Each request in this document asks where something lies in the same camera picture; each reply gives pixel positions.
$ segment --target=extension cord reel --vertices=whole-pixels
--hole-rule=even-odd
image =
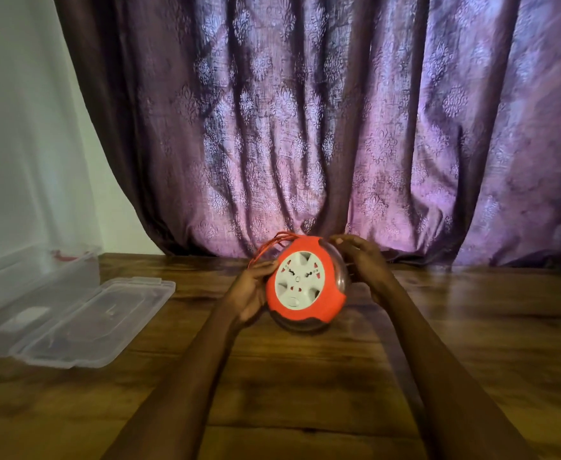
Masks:
[[[278,256],[278,268],[266,284],[270,314],[289,331],[320,331],[347,299],[346,264],[336,247],[321,237],[284,234],[290,237],[270,241],[292,241]]]

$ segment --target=wooden floor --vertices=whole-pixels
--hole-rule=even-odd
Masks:
[[[0,359],[0,460],[99,458],[245,265],[138,255],[103,255],[101,264],[104,281],[161,277],[176,294],[103,369]],[[538,454],[561,459],[561,275],[401,268],[396,276]],[[200,458],[423,459],[420,430],[426,420],[393,328],[357,288],[322,335],[286,333],[268,314],[240,334]]]

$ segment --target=transparent plastic box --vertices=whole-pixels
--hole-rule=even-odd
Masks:
[[[0,259],[0,357],[104,366],[174,291],[175,283],[160,278],[116,278],[100,286],[95,249],[24,249]]]

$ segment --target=person's right hand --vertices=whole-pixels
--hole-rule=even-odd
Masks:
[[[350,270],[350,263],[353,263],[357,281],[365,282],[370,287],[372,298],[384,305],[386,292],[396,283],[396,278],[378,245],[352,234],[332,235],[330,242],[345,257]]]

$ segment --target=forearm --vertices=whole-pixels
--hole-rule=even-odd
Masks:
[[[222,305],[116,438],[104,460],[195,458],[213,384],[229,351],[235,319]]]
[[[451,354],[399,283],[377,294],[410,365],[445,459],[536,459],[497,404]]]

